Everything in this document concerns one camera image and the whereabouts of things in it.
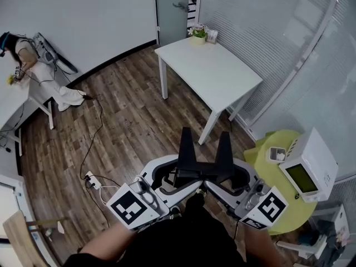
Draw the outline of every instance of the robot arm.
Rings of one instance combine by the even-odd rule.
[[[127,228],[139,229],[163,219],[201,185],[225,205],[227,214],[256,229],[271,227],[288,207],[276,187],[271,189],[252,166],[233,158],[228,133],[220,137],[214,163],[196,161],[188,128],[183,129],[180,147],[179,155],[150,161],[133,183],[124,184],[107,202]],[[233,191],[222,186],[226,180]]]

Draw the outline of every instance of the plug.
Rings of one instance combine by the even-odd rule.
[[[91,187],[94,187],[96,190],[99,190],[101,188],[101,183],[97,180],[97,178],[93,175],[92,172],[88,172],[85,176],[86,179],[88,179],[88,182],[91,184]]]

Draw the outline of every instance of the white wire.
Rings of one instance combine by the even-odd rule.
[[[102,199],[102,197],[101,197],[101,189],[102,189],[102,188],[116,188],[116,189],[119,189],[119,188],[118,188],[117,186],[101,186],[101,187],[99,188],[100,200],[101,200],[102,204],[103,204],[104,206],[106,206],[107,202],[104,201],[104,200]]]

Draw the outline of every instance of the vase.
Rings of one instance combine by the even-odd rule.
[[[199,38],[199,37],[193,36],[191,40],[192,40],[193,43],[195,43],[195,44],[197,44],[197,45],[198,45],[198,44],[199,44],[199,45],[203,45],[203,44],[205,43],[205,38],[206,38],[206,37],[204,37],[204,38]]]

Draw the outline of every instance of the microwave display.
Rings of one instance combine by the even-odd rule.
[[[314,192],[318,190],[312,181],[312,178],[310,178],[302,164],[286,168],[286,171],[303,193]]]

